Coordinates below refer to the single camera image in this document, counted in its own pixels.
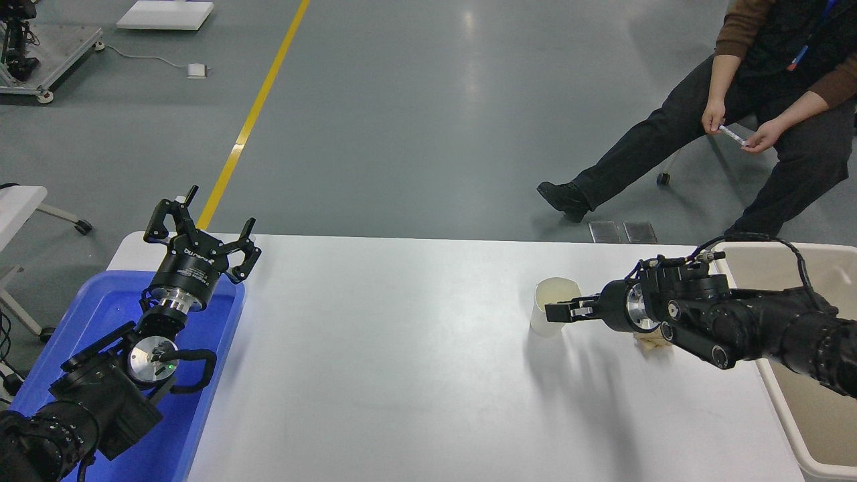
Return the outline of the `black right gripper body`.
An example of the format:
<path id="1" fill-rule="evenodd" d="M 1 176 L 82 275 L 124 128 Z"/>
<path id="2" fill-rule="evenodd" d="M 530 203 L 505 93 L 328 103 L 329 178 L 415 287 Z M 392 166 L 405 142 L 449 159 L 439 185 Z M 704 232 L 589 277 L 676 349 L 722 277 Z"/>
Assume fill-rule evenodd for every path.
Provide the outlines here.
<path id="1" fill-rule="evenodd" d="M 598 296 L 598 315 L 609 329 L 617 332 L 633 332 L 633 324 L 627 314 L 629 285 L 624 280 L 606 284 Z"/>

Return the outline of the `person's left hand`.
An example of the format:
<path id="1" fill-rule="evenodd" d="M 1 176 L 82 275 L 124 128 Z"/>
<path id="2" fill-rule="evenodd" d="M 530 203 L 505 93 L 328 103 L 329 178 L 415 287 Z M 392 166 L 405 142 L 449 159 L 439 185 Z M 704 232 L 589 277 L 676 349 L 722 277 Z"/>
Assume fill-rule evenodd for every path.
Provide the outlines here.
<path id="1" fill-rule="evenodd" d="M 755 133 L 747 138 L 742 150 L 751 155 L 759 155 L 773 147 L 786 129 L 786 123 L 779 118 L 762 123 Z"/>

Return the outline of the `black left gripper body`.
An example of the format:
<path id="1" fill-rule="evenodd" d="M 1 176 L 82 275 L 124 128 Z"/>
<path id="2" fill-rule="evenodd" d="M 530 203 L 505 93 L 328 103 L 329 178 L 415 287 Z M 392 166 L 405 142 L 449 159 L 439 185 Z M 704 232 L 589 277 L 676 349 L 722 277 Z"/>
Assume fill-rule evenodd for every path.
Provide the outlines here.
<path id="1" fill-rule="evenodd" d="M 175 235 L 167 244 L 167 255 L 152 280 L 153 288 L 177 288 L 208 304 L 220 275 L 228 267 L 226 255 L 214 256 L 222 241 L 198 232 L 191 240 L 187 233 Z"/>

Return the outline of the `person's right hand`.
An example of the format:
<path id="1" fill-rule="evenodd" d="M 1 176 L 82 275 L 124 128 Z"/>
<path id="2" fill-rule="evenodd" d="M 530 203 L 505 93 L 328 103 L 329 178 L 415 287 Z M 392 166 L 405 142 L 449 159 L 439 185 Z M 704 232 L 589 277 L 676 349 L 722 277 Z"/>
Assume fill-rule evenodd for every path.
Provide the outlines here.
<path id="1" fill-rule="evenodd" d="M 704 134 L 716 135 L 720 132 L 720 126 L 725 119 L 726 107 L 724 98 L 709 98 L 705 104 L 700 122 Z"/>

